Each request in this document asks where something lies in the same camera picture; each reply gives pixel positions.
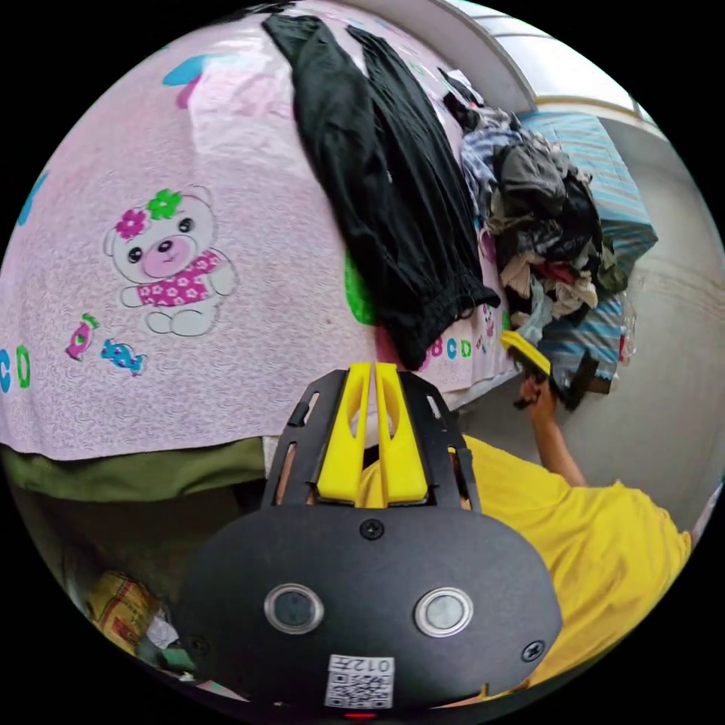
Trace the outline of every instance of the green cloth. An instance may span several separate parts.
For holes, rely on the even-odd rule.
[[[597,282],[611,295],[625,290],[629,282],[626,272],[617,264],[612,240],[606,234],[602,238],[602,261],[597,271]]]
[[[98,503],[164,501],[265,478],[261,438],[86,461],[52,461],[0,446],[0,460],[10,481],[21,489]]]

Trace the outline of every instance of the hand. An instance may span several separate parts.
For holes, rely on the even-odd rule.
[[[533,378],[527,378],[521,384],[520,395],[522,400],[529,404],[529,413],[535,424],[554,422],[557,399],[551,392],[551,385],[548,381],[539,384]]]

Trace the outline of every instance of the window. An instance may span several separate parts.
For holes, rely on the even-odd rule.
[[[457,8],[461,13],[466,13],[469,17],[508,17],[506,13],[493,8],[484,8],[475,2],[465,2],[464,0],[447,0],[449,5]]]
[[[599,66],[555,38],[503,35],[496,39],[539,100],[574,97],[635,111],[629,93]]]
[[[549,36],[547,32],[515,17],[477,17],[474,19],[494,37],[499,35],[540,35],[542,38],[547,38]]]
[[[657,126],[655,123],[655,119],[640,105],[637,104],[637,110],[640,112],[640,116],[647,121],[647,123],[651,123],[653,126]]]

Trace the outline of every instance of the qr code label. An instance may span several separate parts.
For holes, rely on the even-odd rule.
[[[325,705],[329,708],[385,710],[393,707],[392,657],[331,655]]]

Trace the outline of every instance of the screw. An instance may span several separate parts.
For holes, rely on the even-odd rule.
[[[195,634],[190,637],[189,645],[197,655],[208,655],[211,649],[204,637],[199,637]]]
[[[527,644],[521,652],[521,659],[524,662],[534,662],[544,653],[546,645],[542,640],[536,640]]]
[[[360,524],[360,534],[368,541],[375,541],[385,532],[385,527],[378,519],[366,519]]]

